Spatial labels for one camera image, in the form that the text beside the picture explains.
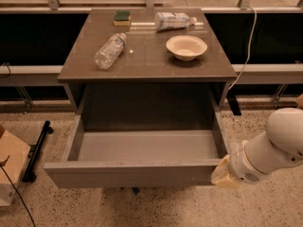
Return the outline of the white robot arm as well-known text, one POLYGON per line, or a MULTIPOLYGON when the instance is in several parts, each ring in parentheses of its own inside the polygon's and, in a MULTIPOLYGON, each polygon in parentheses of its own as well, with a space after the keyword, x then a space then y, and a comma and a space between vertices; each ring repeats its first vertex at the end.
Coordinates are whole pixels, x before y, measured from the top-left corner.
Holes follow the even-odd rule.
POLYGON ((256 184, 276 170, 303 164, 303 96, 297 108, 283 108, 269 115, 265 131, 242 141, 223 157, 211 175, 221 188, 256 184))

